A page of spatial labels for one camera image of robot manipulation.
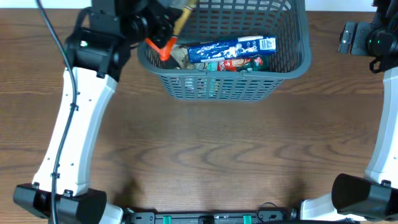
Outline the orange spaghetti package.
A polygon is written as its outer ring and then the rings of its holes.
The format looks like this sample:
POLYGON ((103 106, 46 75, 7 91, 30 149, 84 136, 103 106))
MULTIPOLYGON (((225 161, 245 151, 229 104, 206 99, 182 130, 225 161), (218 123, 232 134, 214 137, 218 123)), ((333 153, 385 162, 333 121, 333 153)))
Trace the orange spaghetti package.
POLYGON ((145 43, 159 54, 161 61, 170 58, 172 47, 176 44, 197 2, 197 0, 160 1, 166 6, 166 12, 162 17, 164 26, 158 29, 159 32, 155 36, 146 38, 145 43))

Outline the beige coffee snack bag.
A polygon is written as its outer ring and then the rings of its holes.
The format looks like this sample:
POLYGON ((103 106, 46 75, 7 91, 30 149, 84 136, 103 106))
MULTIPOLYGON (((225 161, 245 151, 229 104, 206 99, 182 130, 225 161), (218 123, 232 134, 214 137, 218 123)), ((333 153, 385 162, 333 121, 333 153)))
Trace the beige coffee snack bag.
POLYGON ((177 70, 204 70, 206 63, 191 63, 188 58, 188 47, 174 45, 165 66, 166 68, 177 70))

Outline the Kleenex tissue multipack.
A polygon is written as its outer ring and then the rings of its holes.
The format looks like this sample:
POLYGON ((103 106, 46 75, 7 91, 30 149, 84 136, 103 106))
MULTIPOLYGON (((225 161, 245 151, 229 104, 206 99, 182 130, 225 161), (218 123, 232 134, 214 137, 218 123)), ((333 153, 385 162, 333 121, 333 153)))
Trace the Kleenex tissue multipack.
POLYGON ((276 52, 276 36, 257 35, 191 46, 188 48, 188 58, 191 63, 219 62, 270 55, 276 52))

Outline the green Nescafe coffee bag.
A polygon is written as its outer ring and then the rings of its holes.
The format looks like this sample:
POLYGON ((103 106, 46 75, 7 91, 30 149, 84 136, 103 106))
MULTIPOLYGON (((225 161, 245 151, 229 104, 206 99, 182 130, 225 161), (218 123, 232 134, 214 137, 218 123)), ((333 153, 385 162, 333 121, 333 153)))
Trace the green Nescafe coffee bag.
POLYGON ((218 63, 217 71, 228 72, 265 72, 270 69, 269 60, 266 57, 228 59, 218 63))

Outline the light blue small packet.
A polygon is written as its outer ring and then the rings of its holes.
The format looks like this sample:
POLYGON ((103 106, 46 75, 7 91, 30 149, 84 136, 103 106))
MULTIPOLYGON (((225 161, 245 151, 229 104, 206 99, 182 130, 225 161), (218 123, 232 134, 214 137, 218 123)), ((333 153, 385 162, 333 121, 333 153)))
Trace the light blue small packet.
POLYGON ((208 62, 206 69, 210 72, 215 72, 218 70, 218 62, 208 62))

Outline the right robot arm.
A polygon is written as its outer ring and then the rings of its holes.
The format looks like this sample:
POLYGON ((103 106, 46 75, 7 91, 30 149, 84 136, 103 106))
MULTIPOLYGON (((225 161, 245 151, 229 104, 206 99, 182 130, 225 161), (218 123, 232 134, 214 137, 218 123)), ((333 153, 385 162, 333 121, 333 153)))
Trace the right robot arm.
POLYGON ((397 221, 397 1, 378 0, 370 23, 347 22, 339 53, 372 57, 383 73, 384 101, 373 155, 363 177, 340 174, 330 193, 304 200, 288 219, 295 223, 397 221))

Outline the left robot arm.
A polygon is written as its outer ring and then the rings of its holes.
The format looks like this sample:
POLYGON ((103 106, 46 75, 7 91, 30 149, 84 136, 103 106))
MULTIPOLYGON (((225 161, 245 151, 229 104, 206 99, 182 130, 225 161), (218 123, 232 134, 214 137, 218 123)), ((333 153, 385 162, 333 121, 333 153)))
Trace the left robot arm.
POLYGON ((59 45, 65 62, 60 109, 45 157, 32 182, 13 200, 50 223, 122 223, 124 210, 90 187, 101 120, 134 45, 164 47, 182 16, 183 1, 93 1, 59 45))

